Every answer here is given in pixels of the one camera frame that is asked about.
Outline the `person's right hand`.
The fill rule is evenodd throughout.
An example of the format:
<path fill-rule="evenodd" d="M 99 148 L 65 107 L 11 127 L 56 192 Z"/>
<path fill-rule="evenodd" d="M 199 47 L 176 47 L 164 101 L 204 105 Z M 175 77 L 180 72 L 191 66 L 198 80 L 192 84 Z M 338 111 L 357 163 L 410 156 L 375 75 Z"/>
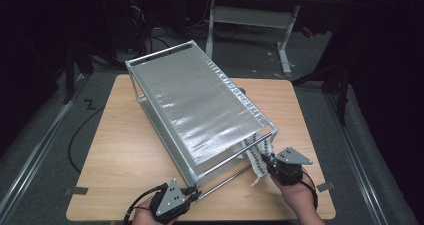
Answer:
<path fill-rule="evenodd" d="M 271 177 L 271 179 L 281 191 L 284 201 L 293 212 L 304 208 L 315 209 L 314 196 L 311 191 L 313 184 L 307 175 L 303 176 L 301 182 L 288 186 L 281 185 L 274 177 Z"/>

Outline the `person's left hand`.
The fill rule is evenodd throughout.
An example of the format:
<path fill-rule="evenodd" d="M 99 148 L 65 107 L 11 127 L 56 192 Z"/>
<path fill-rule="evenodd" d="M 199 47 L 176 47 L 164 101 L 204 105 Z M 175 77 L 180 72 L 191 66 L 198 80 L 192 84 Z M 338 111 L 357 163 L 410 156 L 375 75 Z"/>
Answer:
<path fill-rule="evenodd" d="M 148 208 L 136 207 L 132 220 L 132 225 L 173 225 L 177 219 L 173 219 L 167 224 L 156 221 Z"/>

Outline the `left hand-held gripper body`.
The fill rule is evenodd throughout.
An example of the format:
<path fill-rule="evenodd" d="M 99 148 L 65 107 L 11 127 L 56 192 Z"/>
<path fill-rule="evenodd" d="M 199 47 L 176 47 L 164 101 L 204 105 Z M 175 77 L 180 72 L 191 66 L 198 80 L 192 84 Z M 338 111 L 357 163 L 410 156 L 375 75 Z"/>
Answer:
<path fill-rule="evenodd" d="M 149 209 L 154 219 L 162 224 L 167 224 L 173 219 L 185 214 L 191 202 L 186 201 L 187 194 L 181 192 L 181 187 L 176 179 L 165 183 L 153 196 Z"/>

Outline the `desk with white metal legs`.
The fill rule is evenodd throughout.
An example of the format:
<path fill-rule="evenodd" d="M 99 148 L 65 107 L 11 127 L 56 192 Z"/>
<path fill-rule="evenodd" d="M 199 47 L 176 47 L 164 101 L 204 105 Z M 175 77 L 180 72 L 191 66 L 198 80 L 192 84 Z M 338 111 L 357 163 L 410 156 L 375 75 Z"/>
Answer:
<path fill-rule="evenodd" d="M 286 46 L 295 25 L 302 2 L 336 2 L 340 0 L 210 0 L 206 54 L 214 52 L 216 23 L 237 24 L 282 29 L 284 34 L 276 43 L 282 72 L 291 74 Z"/>

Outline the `metal floor rail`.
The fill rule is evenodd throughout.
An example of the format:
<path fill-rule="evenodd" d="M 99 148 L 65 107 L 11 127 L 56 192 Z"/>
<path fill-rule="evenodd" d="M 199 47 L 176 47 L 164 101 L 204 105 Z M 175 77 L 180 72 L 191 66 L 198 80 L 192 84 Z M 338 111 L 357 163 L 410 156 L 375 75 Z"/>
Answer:
<path fill-rule="evenodd" d="M 331 94 L 324 94 L 323 97 L 329 106 L 332 117 L 337 124 L 338 131 L 342 137 L 343 145 L 346 150 L 348 162 L 351 166 L 352 172 L 355 176 L 356 182 L 359 186 L 360 192 L 366 203 L 374 225 L 388 225 L 387 217 L 385 216 L 385 213 L 377 198 L 375 189 L 371 184 L 368 174 L 364 169 L 360 157 L 355 149 L 348 129 L 345 125 L 342 124 L 338 117 L 337 105 L 334 97 Z"/>
<path fill-rule="evenodd" d="M 66 88 L 60 88 L 20 132 L 6 156 L 0 159 L 0 223 L 13 215 L 53 146 L 74 100 L 85 88 L 90 75 L 78 75 L 75 91 L 66 100 Z"/>

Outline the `dark computer tower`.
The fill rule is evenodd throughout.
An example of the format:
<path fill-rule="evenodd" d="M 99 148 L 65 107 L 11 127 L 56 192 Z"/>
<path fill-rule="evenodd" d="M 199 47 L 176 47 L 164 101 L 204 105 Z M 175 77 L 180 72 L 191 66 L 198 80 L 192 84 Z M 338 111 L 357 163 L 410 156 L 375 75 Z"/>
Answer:
<path fill-rule="evenodd" d="M 139 55 L 145 51 L 144 40 L 148 33 L 148 0 L 129 0 L 131 21 L 135 30 L 135 45 Z"/>

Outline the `black stand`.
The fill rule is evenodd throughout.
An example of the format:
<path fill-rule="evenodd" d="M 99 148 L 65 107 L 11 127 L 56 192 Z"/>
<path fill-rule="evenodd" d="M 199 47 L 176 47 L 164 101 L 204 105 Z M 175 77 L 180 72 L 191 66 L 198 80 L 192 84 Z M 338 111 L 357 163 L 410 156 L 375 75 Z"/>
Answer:
<path fill-rule="evenodd" d="M 94 71 L 88 48 L 83 43 L 73 43 L 66 51 L 64 104 L 68 104 L 75 93 L 75 67 L 78 67 L 83 75 L 91 75 Z"/>
<path fill-rule="evenodd" d="M 313 72 L 301 76 L 292 81 L 293 86 L 301 85 L 308 81 L 322 81 L 321 91 L 323 93 L 338 94 L 336 103 L 336 116 L 342 125 L 345 125 L 345 109 L 347 104 L 347 92 L 350 77 L 350 66 L 344 64 L 333 64 L 317 68 Z"/>

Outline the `two-tier metal shelf rack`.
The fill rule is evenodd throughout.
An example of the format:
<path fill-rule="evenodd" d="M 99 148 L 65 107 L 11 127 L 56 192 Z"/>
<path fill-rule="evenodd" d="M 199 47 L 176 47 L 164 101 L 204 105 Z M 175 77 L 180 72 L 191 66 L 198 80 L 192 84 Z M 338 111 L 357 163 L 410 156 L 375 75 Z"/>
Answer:
<path fill-rule="evenodd" d="M 251 168 L 278 128 L 194 41 L 125 62 L 135 96 L 185 184 L 206 195 Z"/>

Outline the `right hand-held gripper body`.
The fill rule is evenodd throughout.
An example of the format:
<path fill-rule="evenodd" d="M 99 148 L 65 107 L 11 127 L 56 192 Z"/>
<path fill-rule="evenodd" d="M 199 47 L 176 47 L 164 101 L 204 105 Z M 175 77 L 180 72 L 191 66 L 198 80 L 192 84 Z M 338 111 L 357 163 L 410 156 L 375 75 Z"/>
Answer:
<path fill-rule="evenodd" d="M 307 158 L 292 147 L 271 155 L 270 174 L 283 185 L 294 185 L 303 179 L 303 165 L 312 165 Z"/>

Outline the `grey tape strip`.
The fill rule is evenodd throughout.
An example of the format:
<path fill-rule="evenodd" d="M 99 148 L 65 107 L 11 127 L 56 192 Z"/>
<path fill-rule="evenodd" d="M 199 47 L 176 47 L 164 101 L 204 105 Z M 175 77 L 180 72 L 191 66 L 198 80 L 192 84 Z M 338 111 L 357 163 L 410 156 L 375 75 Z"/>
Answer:
<path fill-rule="evenodd" d="M 323 191 L 331 190 L 334 187 L 335 187 L 334 183 L 329 181 L 329 182 L 325 182 L 325 183 L 318 185 L 317 189 L 318 189 L 319 192 L 323 192 Z"/>
<path fill-rule="evenodd" d="M 86 195 L 88 192 L 88 188 L 85 187 L 70 187 L 66 188 L 64 195 Z"/>

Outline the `white cloth with dark pattern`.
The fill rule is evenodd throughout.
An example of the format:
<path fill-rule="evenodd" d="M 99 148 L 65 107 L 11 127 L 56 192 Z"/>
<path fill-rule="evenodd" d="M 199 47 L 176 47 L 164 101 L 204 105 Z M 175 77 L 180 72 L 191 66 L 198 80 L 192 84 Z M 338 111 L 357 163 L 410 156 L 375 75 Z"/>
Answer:
<path fill-rule="evenodd" d="M 268 174 L 263 166 L 261 155 L 270 155 L 273 152 L 273 145 L 267 139 L 260 141 L 258 144 L 252 146 L 246 151 L 252 169 L 256 174 L 256 179 L 251 183 L 251 186 L 255 186 L 261 178 L 265 177 Z"/>

